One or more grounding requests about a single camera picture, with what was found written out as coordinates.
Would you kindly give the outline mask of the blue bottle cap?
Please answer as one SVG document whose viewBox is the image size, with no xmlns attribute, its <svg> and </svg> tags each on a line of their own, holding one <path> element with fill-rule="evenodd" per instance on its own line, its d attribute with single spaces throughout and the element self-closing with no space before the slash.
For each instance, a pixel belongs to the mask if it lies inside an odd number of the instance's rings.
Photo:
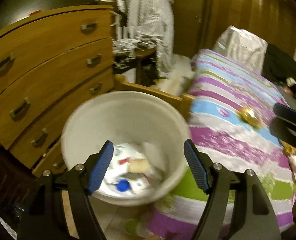
<svg viewBox="0 0 296 240">
<path fill-rule="evenodd" d="M 131 189 L 130 183 L 126 179 L 121 179 L 117 182 L 116 189 L 119 192 L 125 192 Z"/>
</svg>

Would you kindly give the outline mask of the gold cardboard box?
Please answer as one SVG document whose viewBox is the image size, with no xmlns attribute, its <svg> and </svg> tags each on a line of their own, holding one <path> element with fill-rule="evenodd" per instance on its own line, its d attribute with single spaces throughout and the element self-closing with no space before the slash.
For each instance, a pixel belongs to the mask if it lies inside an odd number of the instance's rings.
<svg viewBox="0 0 296 240">
<path fill-rule="evenodd" d="M 283 147 L 283 153 L 288 158 L 292 166 L 296 166 L 296 148 L 289 143 L 281 141 Z"/>
</svg>

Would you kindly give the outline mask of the white medicine carton box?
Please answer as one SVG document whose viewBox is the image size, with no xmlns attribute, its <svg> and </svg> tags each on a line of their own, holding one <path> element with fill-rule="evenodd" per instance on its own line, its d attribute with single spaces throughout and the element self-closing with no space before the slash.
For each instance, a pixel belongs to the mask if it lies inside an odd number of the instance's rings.
<svg viewBox="0 0 296 240">
<path fill-rule="evenodd" d="M 147 159 L 130 144 L 114 146 L 114 155 L 104 176 L 105 185 L 118 196 L 137 196 L 146 192 L 151 183 L 144 173 L 129 173 L 128 165 L 132 159 Z M 129 181 L 131 189 L 119 192 L 116 189 L 117 182 L 121 179 Z"/>
</svg>

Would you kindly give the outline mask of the pale yellow sponge block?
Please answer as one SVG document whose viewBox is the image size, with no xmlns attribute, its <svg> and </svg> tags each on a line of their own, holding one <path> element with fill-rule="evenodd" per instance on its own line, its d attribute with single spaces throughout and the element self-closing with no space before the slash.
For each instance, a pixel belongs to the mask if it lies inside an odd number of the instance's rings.
<svg viewBox="0 0 296 240">
<path fill-rule="evenodd" d="M 129 173 L 147 173 L 151 170 L 151 164 L 147 159 L 132 159 L 128 165 Z"/>
</svg>

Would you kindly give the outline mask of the white plastic trash bucket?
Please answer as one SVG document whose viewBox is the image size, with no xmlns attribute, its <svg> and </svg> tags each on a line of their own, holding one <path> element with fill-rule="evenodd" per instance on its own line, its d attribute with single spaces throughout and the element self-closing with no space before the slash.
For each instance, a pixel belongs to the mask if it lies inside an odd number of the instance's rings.
<svg viewBox="0 0 296 240">
<path fill-rule="evenodd" d="M 187 161 L 184 142 L 190 138 L 183 116 L 166 101 L 141 92 L 111 92 L 80 105 L 66 121 L 61 148 L 68 169 L 84 163 L 110 140 L 114 146 L 131 144 L 142 151 L 142 143 L 159 145 L 166 158 L 160 184 L 137 196 L 118 196 L 105 183 L 93 196 L 118 206 L 140 206 L 155 202 L 172 191 L 184 177 Z"/>
</svg>

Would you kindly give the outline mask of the gold foil candy wrapper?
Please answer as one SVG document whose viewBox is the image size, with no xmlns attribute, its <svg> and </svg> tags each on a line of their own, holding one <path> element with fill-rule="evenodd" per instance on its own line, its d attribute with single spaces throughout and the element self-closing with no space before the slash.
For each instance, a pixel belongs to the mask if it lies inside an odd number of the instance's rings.
<svg viewBox="0 0 296 240">
<path fill-rule="evenodd" d="M 243 122 L 249 124 L 255 129 L 260 129 L 262 126 L 260 116 L 250 106 L 241 107 L 240 111 L 238 112 L 238 116 Z"/>
</svg>

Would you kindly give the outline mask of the black cloth pile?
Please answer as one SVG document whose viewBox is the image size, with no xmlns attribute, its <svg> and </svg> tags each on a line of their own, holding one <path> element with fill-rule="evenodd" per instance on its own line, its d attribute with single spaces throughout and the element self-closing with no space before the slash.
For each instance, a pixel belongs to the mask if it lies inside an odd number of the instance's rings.
<svg viewBox="0 0 296 240">
<path fill-rule="evenodd" d="M 287 83 L 287 78 L 296 81 L 296 61 L 273 44 L 268 44 L 261 75 L 272 83 Z"/>
</svg>

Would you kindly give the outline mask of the colourful striped floral bedsheet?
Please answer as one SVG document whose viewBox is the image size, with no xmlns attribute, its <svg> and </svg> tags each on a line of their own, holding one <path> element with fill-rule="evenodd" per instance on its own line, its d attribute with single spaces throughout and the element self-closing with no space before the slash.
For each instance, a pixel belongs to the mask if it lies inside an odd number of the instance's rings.
<svg viewBox="0 0 296 240">
<path fill-rule="evenodd" d="M 230 170 L 253 169 L 272 202 L 280 230 L 287 229 L 293 224 L 296 171 L 268 129 L 273 105 L 284 103 L 282 95 L 270 81 L 214 51 L 200 51 L 192 64 L 196 68 L 189 89 L 194 97 L 189 119 L 192 141 Z M 239 118 L 243 106 L 260 116 L 260 129 Z"/>
</svg>

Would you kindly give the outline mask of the silver cloth covered chair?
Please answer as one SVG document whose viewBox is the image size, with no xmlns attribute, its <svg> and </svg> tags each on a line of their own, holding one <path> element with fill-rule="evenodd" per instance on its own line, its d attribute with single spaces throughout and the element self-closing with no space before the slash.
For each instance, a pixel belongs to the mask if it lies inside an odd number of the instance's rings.
<svg viewBox="0 0 296 240">
<path fill-rule="evenodd" d="M 264 39 L 231 25 L 216 40 L 213 51 L 261 74 L 267 47 Z"/>
</svg>

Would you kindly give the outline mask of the dark wooden wardrobe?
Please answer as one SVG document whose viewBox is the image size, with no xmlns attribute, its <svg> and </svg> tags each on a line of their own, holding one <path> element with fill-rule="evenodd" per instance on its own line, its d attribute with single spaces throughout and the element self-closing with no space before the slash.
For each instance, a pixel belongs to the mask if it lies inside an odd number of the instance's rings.
<svg viewBox="0 0 296 240">
<path fill-rule="evenodd" d="M 229 27 L 245 29 L 294 56 L 296 6 L 285 0 L 208 0 L 204 48 Z"/>
</svg>

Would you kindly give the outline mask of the wooden chest of drawers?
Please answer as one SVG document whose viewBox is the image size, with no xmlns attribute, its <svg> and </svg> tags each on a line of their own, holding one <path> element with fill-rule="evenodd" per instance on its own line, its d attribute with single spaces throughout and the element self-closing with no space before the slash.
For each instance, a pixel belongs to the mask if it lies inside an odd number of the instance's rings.
<svg viewBox="0 0 296 240">
<path fill-rule="evenodd" d="M 36 176 L 65 168 L 66 120 L 114 87 L 111 11 L 54 9 L 0 30 L 0 146 Z"/>
</svg>

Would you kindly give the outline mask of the dark wooden door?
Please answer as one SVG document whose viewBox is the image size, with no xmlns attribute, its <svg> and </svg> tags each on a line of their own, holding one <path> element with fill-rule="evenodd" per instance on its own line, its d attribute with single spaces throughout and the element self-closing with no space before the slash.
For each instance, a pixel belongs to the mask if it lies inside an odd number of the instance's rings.
<svg viewBox="0 0 296 240">
<path fill-rule="evenodd" d="M 206 0 L 174 0 L 173 52 L 192 57 L 199 46 L 200 29 Z"/>
</svg>

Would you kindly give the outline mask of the striped grey white cloth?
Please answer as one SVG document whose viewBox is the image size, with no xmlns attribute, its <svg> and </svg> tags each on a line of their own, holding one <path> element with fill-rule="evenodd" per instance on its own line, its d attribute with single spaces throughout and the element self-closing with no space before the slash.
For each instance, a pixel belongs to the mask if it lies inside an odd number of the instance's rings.
<svg viewBox="0 0 296 240">
<path fill-rule="evenodd" d="M 134 37 L 150 44 L 157 53 L 157 73 L 168 78 L 173 71 L 174 16 L 169 0 L 116 0 L 127 16 L 127 27 Z"/>
</svg>

